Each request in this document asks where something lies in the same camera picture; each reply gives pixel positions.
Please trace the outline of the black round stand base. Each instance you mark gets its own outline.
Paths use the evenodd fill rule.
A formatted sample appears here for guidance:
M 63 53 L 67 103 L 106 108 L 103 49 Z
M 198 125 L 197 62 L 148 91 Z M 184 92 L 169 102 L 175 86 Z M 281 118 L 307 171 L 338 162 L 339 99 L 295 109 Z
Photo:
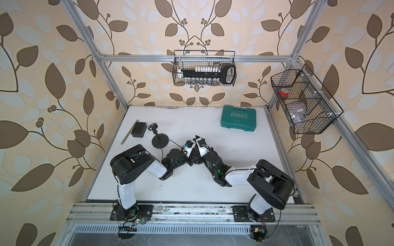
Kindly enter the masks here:
M 166 147 L 169 143 L 169 138 L 166 134 L 160 133 L 157 134 L 153 139 L 152 139 L 152 145 L 156 149 L 163 149 Z

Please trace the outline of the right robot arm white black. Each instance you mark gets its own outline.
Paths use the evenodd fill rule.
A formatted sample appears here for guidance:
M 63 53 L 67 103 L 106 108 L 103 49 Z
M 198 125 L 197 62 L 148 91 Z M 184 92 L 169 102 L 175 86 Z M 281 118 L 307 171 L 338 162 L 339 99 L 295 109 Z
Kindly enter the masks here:
M 257 193 L 246 206 L 247 216 L 253 221 L 261 222 L 264 213 L 271 208 L 284 210 L 295 191 L 294 180 L 264 159 L 255 166 L 235 169 L 224 164 L 213 150 L 206 151 L 201 158 L 213 180 L 220 186 L 247 185 L 255 189 Z

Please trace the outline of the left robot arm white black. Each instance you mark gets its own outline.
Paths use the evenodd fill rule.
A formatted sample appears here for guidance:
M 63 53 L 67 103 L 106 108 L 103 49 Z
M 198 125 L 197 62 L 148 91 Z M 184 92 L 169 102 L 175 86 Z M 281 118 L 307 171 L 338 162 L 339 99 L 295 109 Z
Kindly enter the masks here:
M 117 181 L 119 198 L 113 206 L 111 220 L 127 221 L 140 218 L 135 197 L 135 180 L 145 171 L 160 180 L 168 179 L 175 169 L 188 162 L 193 148 L 192 144 L 185 144 L 181 149 L 172 149 L 161 161 L 142 145 L 136 145 L 115 156 L 110 161 L 110 167 Z

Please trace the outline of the black microphone stand pole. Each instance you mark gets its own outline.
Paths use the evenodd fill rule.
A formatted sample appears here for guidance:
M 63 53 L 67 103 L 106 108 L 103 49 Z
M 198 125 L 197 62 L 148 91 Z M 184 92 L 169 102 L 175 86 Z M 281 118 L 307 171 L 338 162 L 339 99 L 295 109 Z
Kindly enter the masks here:
M 161 145 L 161 138 L 159 136 L 159 133 L 157 131 L 158 125 L 157 123 L 153 123 L 151 125 L 148 126 L 148 130 L 152 131 L 155 135 L 155 137 L 152 139 L 152 145 L 157 148 L 158 146 Z

